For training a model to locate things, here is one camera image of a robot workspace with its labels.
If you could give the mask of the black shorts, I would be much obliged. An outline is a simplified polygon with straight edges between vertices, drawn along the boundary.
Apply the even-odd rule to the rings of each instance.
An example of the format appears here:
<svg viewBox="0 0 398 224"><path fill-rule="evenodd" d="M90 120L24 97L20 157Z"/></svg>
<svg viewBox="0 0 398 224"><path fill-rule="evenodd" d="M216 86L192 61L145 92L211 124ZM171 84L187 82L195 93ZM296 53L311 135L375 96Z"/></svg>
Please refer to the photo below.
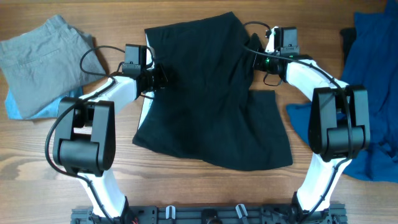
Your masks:
<svg viewBox="0 0 398 224"><path fill-rule="evenodd" d="M275 93L251 89L260 40L232 12L145 33L168 82L135 145L234 170L292 165Z"/></svg>

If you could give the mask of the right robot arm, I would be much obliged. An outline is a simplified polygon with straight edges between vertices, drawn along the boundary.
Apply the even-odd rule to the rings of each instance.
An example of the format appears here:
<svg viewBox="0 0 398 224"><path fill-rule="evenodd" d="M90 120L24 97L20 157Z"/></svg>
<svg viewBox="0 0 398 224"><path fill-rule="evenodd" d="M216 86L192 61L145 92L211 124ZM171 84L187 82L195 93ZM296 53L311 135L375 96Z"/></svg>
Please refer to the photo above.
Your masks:
<svg viewBox="0 0 398 224"><path fill-rule="evenodd" d="M330 197L344 169L368 148L368 92L362 85L335 79L314 60L256 52L254 69L278 75L310 101L308 143L312 160L295 194L298 216L310 219L328 210Z"/></svg>

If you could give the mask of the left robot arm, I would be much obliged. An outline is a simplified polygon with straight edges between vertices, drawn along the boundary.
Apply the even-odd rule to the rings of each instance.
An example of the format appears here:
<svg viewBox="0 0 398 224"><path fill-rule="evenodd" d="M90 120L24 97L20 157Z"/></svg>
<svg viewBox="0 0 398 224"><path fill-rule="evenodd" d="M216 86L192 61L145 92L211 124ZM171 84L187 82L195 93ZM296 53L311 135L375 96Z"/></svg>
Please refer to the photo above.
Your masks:
<svg viewBox="0 0 398 224"><path fill-rule="evenodd" d="M111 166L116 154L115 115L141 94L156 91L168 82L163 66L128 68L115 72L105 85L80 98L64 98L50 131L54 138L54 168L79 180L93 208L93 223L137 223L121 192Z"/></svg>

